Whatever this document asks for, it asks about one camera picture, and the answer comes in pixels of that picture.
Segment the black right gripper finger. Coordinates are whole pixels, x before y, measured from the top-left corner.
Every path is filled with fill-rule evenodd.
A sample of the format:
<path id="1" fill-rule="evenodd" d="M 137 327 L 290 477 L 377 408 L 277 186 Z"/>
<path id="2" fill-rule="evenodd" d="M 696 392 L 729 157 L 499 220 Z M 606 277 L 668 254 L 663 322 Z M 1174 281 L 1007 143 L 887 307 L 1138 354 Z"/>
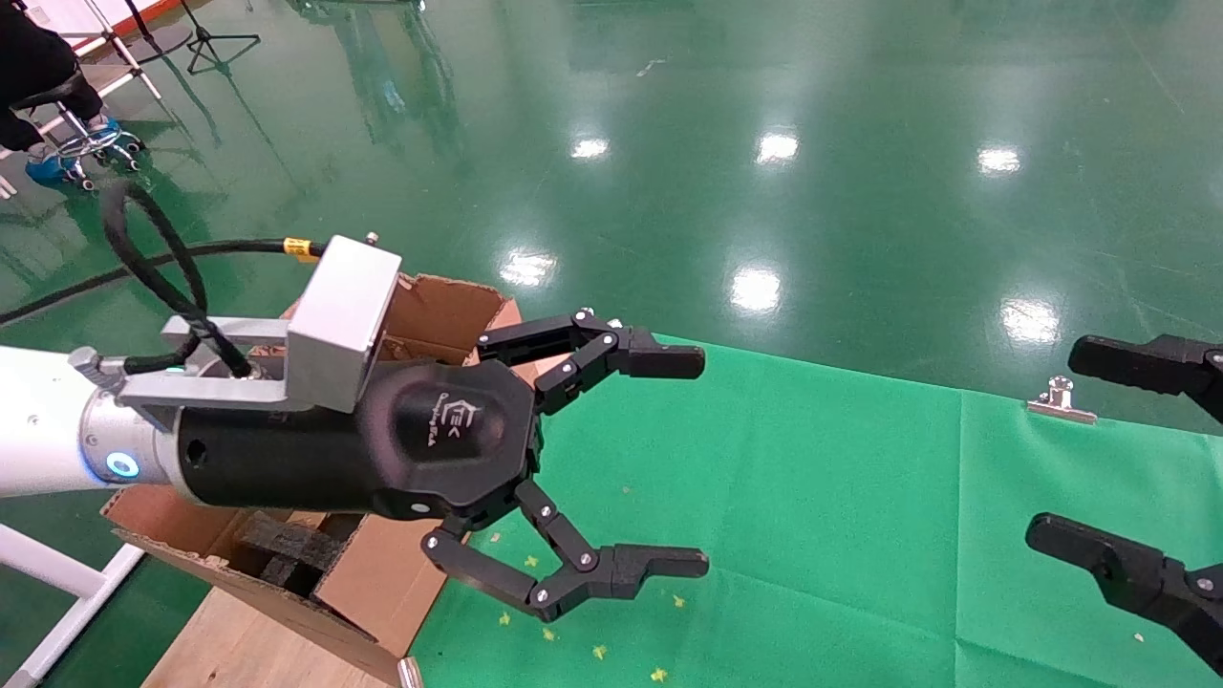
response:
<path id="1" fill-rule="evenodd" d="M 1066 367 L 1157 395 L 1185 396 L 1214 422 L 1222 422 L 1222 343 L 1161 334 L 1148 343 L 1085 335 L 1077 339 Z"/>
<path id="2" fill-rule="evenodd" d="M 1106 604 L 1166 627 L 1222 675 L 1222 565 L 1191 569 L 1161 549 L 1062 514 L 1035 514 L 1025 541 L 1093 576 Z"/>

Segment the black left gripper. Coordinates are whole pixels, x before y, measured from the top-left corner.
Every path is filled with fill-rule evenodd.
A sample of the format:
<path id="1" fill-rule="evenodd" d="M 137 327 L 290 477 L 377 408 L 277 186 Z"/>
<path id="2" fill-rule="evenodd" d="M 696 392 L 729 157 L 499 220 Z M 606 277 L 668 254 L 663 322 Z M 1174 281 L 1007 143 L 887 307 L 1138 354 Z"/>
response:
<path id="1" fill-rule="evenodd" d="M 536 411 L 554 415 L 612 374 L 700 378 L 704 349 L 660 343 L 645 328 L 612 325 L 580 309 L 488 330 L 476 352 L 488 362 L 380 362 L 350 413 L 186 409 L 179 422 L 183 486 L 201 503 L 236 508 L 393 521 L 446 514 L 422 539 L 432 565 L 542 622 L 591 598 L 634 600 L 651 576 L 708 573 L 698 547 L 591 546 L 526 480 L 539 466 Z M 511 370 L 555 357 L 534 389 Z M 464 544 L 471 532 L 464 519 L 488 524 L 511 505 L 563 563 L 543 580 Z"/>

